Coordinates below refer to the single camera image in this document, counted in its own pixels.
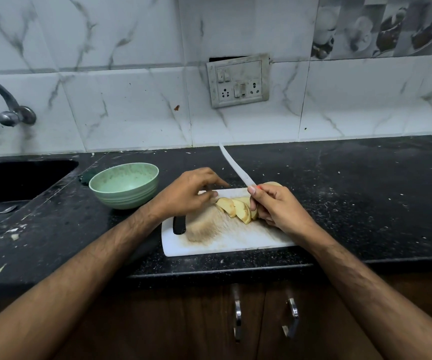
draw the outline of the black sink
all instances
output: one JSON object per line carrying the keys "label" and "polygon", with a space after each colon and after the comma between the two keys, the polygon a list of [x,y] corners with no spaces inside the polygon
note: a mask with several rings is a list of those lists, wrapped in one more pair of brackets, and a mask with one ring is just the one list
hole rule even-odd
{"label": "black sink", "polygon": [[0,222],[62,179],[78,164],[73,160],[0,163],[0,211],[17,206],[9,213],[0,214]]}

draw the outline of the spoon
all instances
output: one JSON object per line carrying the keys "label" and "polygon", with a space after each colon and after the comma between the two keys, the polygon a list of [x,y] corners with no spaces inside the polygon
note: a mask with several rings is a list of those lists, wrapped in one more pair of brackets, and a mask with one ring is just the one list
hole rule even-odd
{"label": "spoon", "polygon": [[18,205],[14,205],[14,206],[11,206],[11,207],[9,207],[9,208],[7,208],[7,209],[5,209],[4,211],[0,211],[0,214],[1,213],[8,213],[8,212],[11,212],[11,211],[14,211],[15,209],[16,209],[16,207],[17,207]]}

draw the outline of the knife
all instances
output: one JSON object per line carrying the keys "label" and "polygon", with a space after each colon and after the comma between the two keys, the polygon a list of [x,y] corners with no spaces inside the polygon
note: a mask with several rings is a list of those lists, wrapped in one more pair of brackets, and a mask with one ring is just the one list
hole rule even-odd
{"label": "knife", "polygon": [[225,147],[219,143],[219,148],[221,149],[221,152],[223,153],[224,157],[226,158],[227,162],[231,167],[235,170],[239,178],[242,179],[245,185],[249,186],[255,186],[256,183],[251,179],[251,177],[234,161],[234,159],[229,155],[229,153],[226,151]]}

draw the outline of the tap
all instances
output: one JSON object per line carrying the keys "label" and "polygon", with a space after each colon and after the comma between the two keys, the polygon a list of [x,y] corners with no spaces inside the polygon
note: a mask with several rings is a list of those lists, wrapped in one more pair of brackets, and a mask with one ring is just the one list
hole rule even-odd
{"label": "tap", "polygon": [[36,122],[35,112],[27,107],[20,106],[13,95],[0,84],[0,95],[8,105],[9,111],[0,113],[0,124],[4,126],[16,126],[20,122],[28,125],[34,125]]}

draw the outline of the green bowl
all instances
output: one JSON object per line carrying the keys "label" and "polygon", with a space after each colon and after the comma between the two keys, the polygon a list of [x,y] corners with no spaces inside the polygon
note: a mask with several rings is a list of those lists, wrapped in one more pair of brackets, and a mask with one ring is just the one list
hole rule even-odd
{"label": "green bowl", "polygon": [[106,206],[129,210],[146,203],[157,191],[159,169],[149,163],[128,163],[103,170],[89,188]]}

